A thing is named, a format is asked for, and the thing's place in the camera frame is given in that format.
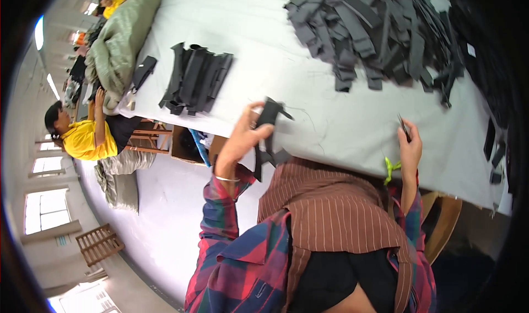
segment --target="white tablecloth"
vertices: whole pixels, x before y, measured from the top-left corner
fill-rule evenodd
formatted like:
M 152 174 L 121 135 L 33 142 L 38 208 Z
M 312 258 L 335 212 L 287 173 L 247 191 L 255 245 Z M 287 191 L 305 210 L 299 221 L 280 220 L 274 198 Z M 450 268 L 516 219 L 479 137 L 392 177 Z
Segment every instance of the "white tablecloth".
M 269 96 L 287 105 L 295 121 L 278 119 L 275 144 L 294 156 L 385 177 L 384 157 L 399 160 L 397 114 L 419 127 L 423 157 L 420 185 L 492 208 L 491 165 L 483 146 L 488 107 L 468 73 L 456 80 L 450 102 L 438 93 L 383 83 L 367 87 L 359 64 L 350 93 L 334 91 L 331 65 L 311 58 L 287 21 L 288 0 L 162 0 L 152 30 L 139 54 L 158 60 L 154 73 L 136 94 L 141 116 L 228 137 L 243 107 Z M 446 10 L 448 0 L 432 0 Z M 234 64 L 211 113 L 173 116 L 158 103 L 173 68 L 173 45 L 199 44 L 235 55 Z

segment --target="wooden chair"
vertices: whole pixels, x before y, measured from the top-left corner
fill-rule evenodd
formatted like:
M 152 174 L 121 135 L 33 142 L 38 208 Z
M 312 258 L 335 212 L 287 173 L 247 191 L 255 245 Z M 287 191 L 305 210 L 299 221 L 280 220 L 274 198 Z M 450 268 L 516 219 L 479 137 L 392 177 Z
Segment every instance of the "wooden chair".
M 151 120 L 143 119 L 141 120 L 141 122 L 151 122 Z M 161 144 L 162 148 L 158 148 L 158 139 L 160 138 L 160 135 L 164 135 L 164 138 Z M 125 147 L 125 149 L 134 150 L 134 151 L 142 151 L 142 152 L 169 154 L 169 150 L 163 149 L 163 147 L 165 146 L 167 139 L 171 135 L 172 135 L 172 131 L 166 129 L 164 124 L 155 123 L 153 128 L 151 129 L 136 129 L 131 136 L 131 140 L 133 139 L 147 140 L 147 142 L 150 143 L 149 147 L 138 146 L 138 145 L 135 146 L 129 140 L 129 144 Z
M 426 220 L 436 201 L 441 205 L 441 213 L 437 219 L 437 223 L 432 231 L 432 235 L 424 247 L 424 255 L 426 256 L 428 263 L 431 265 L 444 249 L 446 243 L 448 243 L 455 228 L 455 224 L 458 222 L 463 201 L 461 199 L 447 196 L 439 191 L 433 191 L 423 195 L 422 201 L 423 222 Z M 393 220 L 395 219 L 393 214 L 393 200 L 389 201 L 388 215 Z
M 110 228 L 110 224 L 90 230 L 75 239 L 88 267 L 118 253 L 125 247 L 114 230 Z

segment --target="plaid shirt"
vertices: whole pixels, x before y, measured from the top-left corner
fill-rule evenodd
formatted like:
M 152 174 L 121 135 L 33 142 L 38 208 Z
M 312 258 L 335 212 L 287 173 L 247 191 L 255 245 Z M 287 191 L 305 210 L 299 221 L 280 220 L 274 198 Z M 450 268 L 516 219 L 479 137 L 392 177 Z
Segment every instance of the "plaid shirt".
M 235 188 L 235 199 L 214 176 L 204 187 L 200 254 L 187 288 L 186 312 L 273 312 L 285 297 L 289 245 L 286 219 L 290 212 L 281 210 L 239 236 L 235 202 L 255 178 L 241 164 L 235 174 L 241 179 Z M 398 209 L 400 191 L 391 186 L 388 189 Z M 416 248 L 411 312 L 434 312 L 435 283 L 423 253 L 420 195 L 407 217 L 398 209 L 395 219 Z M 396 260 L 390 258 L 390 262 L 398 270 Z

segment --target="label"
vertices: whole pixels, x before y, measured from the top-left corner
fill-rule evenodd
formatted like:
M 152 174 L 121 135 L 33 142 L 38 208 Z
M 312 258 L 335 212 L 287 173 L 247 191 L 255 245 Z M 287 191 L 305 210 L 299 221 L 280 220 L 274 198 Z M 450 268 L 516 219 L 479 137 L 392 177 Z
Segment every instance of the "label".
M 470 44 L 466 44 L 466 49 L 468 51 L 468 54 L 470 54 L 472 57 L 476 58 L 476 49 Z

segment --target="green thread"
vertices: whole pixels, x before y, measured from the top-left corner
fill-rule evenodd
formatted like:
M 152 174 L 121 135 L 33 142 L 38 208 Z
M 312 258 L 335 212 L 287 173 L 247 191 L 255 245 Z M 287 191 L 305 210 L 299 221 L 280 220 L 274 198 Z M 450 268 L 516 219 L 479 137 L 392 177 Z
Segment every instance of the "green thread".
M 386 180 L 384 181 L 384 185 L 388 185 L 389 181 L 392 180 L 392 172 L 400 169 L 400 161 L 396 164 L 392 164 L 392 162 L 389 160 L 389 158 L 386 157 L 386 167 L 388 169 L 388 177 L 386 177 Z

